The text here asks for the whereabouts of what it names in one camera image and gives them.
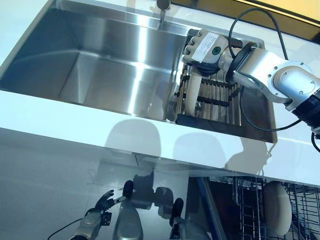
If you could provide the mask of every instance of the green circle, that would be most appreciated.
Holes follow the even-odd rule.
[[[221,47],[216,46],[213,50],[212,50],[212,54],[213,55],[217,55],[218,53],[220,53],[221,51]]]

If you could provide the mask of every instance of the dishwasher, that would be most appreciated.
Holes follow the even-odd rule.
[[[200,199],[213,240],[319,240],[320,189],[278,182],[291,204],[291,224],[284,236],[268,233],[264,186],[256,176],[197,178]]]

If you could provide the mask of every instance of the white plate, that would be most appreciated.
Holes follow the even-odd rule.
[[[277,236],[285,235],[290,228],[292,208],[287,191],[281,183],[272,181],[263,189],[264,221],[268,232]]]

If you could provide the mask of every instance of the sink dish rack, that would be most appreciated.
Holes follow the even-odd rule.
[[[264,200],[261,199],[261,192],[267,180],[246,176],[223,177],[219,182],[232,185],[232,199],[239,206],[238,239],[320,240],[320,188],[282,183],[289,195],[292,222],[288,233],[280,237],[268,235],[263,220]]]

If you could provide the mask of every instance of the yellow wall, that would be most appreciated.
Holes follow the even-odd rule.
[[[320,0],[259,0],[288,11],[320,21]]]

